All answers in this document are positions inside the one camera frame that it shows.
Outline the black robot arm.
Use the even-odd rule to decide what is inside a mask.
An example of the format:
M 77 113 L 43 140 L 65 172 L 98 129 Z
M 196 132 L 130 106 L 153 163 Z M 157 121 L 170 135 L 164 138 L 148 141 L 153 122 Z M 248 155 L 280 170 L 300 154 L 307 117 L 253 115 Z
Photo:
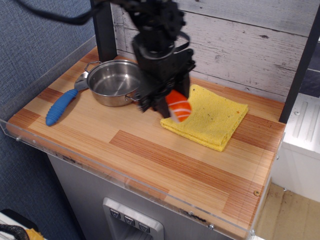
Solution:
M 185 14 L 172 0 L 114 0 L 112 3 L 128 12 L 138 30 L 131 42 L 142 72 L 135 99 L 143 112 L 152 108 L 163 118 L 169 118 L 166 96 L 176 90 L 188 98 L 189 73 L 195 67 L 194 51 L 189 43 L 175 44 L 178 37 L 190 40 L 182 32 Z

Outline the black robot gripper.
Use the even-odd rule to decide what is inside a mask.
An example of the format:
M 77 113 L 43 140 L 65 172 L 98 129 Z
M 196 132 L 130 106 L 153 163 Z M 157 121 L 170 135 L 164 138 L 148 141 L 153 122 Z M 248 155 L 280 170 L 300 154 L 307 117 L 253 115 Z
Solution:
M 160 52 L 145 47 L 141 34 L 133 38 L 133 50 L 142 73 L 135 98 L 142 112 L 152 108 L 163 118 L 169 118 L 171 114 L 166 96 L 171 90 L 189 98 L 189 72 L 195 67 L 192 59 L 194 51 L 189 48 L 190 38 L 187 34 L 179 33 L 177 36 L 186 42 L 176 47 L 174 41 L 169 41 L 165 50 Z

